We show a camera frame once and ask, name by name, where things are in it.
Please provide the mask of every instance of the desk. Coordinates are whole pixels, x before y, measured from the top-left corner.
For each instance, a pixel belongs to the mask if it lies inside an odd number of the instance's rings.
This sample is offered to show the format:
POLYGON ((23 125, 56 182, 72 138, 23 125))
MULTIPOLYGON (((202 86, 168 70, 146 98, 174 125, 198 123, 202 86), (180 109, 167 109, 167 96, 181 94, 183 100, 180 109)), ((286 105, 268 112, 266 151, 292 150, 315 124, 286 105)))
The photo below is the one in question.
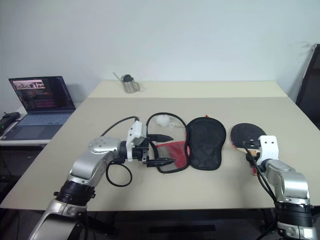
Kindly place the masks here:
MULTIPOLYGON (((311 204, 320 205, 320 161, 313 151, 319 148, 320 131, 275 82, 188 84, 184 88, 185 82, 144 82, 144 92, 123 94, 119 82, 102 82, 37 156, 0 207, 45 210, 92 139, 119 119, 136 115, 145 122, 156 112, 177 114, 186 123, 205 115, 223 123, 227 138, 220 168, 201 171, 189 166, 177 173, 161 174, 138 161, 127 162, 132 183, 114 187, 102 179, 96 197, 88 203, 89 211, 273 208, 244 154, 232 147, 230 131, 238 123, 253 123, 277 136, 280 159, 305 175, 311 204), (154 91, 156 85, 165 84, 178 89, 154 91), (204 93, 199 91, 201 86, 205 87, 204 93), (217 95, 210 95, 208 88, 217 95)), ((122 123, 109 136, 125 140, 131 124, 122 123)))

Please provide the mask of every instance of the white bracket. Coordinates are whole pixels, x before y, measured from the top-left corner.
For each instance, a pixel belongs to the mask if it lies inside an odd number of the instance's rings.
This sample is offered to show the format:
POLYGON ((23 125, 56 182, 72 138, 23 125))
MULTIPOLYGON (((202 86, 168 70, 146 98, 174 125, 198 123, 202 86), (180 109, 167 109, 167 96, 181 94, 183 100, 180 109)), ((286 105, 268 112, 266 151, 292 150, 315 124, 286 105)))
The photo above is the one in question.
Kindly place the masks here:
POLYGON ((279 160, 279 148, 276 136, 262 135, 259 137, 260 140, 260 157, 256 161, 259 166, 266 159, 279 160))
POLYGON ((133 161, 132 148, 139 146, 147 138, 147 126, 141 121, 135 121, 132 127, 128 131, 126 138, 126 156, 128 162, 133 161))

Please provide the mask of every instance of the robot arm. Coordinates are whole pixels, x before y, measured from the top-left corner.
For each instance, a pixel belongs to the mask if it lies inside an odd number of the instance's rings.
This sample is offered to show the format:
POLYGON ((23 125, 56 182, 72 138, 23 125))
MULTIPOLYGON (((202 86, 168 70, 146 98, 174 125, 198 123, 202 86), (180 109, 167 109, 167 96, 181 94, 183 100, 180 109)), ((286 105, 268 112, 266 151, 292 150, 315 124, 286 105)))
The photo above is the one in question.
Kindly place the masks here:
POLYGON ((274 186, 278 233, 285 239, 317 240, 308 183, 303 174, 279 160, 275 136, 261 136, 257 166, 274 186))
POLYGON ((79 219, 85 217, 87 203, 95 197, 95 187, 108 163, 119 154, 120 144, 120 140, 105 136, 89 144, 74 162, 60 192, 54 193, 56 198, 33 229, 30 240, 66 240, 72 232, 80 233, 83 226, 79 219))
MULTIPOLYGON (((150 140, 160 138, 169 141, 172 138, 165 135, 150 135, 150 140)), ((129 158, 138 159, 147 167, 164 166, 174 162, 173 159, 149 159, 149 142, 144 125, 135 121, 128 131, 127 141, 100 136, 88 145, 73 164, 67 180, 55 199, 33 229, 29 240, 67 240, 76 239, 86 222, 87 203, 95 197, 95 187, 104 175, 107 165, 115 159, 124 162, 129 158)), ((114 228, 108 232, 112 235, 114 228)))

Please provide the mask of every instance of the laptop keyboard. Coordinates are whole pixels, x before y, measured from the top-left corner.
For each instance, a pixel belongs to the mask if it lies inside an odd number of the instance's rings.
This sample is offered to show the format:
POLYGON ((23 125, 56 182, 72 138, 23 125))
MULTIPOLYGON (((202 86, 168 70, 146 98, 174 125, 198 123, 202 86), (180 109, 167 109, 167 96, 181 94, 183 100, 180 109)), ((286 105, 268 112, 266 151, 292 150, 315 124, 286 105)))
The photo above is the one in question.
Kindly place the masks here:
POLYGON ((36 114, 27 115, 17 124, 19 126, 37 126, 37 125, 63 125, 70 113, 66 114, 36 114))

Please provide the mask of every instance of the laptop screen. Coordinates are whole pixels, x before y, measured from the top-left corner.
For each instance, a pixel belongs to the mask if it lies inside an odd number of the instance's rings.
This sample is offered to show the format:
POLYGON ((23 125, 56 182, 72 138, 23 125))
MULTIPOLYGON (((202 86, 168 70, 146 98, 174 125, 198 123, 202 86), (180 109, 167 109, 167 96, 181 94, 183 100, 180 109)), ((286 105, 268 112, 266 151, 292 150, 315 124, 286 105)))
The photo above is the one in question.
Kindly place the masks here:
POLYGON ((9 81, 28 113, 76 109, 62 76, 10 78, 9 81))

